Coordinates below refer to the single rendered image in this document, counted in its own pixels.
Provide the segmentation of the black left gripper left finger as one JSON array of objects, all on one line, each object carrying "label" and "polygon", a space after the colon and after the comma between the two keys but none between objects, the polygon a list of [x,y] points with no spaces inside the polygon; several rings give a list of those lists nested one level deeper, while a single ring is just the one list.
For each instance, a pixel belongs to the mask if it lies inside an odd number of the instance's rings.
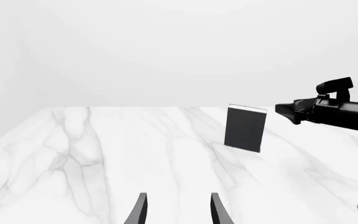
[{"label": "black left gripper left finger", "polygon": [[142,192],[124,224],[145,224],[147,218],[147,194]]}]

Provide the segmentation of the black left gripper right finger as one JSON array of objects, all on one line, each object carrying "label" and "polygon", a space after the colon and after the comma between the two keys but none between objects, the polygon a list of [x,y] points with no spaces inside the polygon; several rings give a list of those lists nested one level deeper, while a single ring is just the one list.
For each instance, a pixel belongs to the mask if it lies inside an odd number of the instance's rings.
[{"label": "black left gripper right finger", "polygon": [[213,224],[234,224],[224,208],[218,193],[211,194],[210,210]]}]

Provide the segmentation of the black book with white pages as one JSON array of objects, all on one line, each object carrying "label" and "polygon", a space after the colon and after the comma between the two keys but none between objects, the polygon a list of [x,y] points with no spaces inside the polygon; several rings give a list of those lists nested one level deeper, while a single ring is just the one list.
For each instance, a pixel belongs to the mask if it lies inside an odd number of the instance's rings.
[{"label": "black book with white pages", "polygon": [[224,145],[260,152],[267,110],[230,104],[227,108]]}]

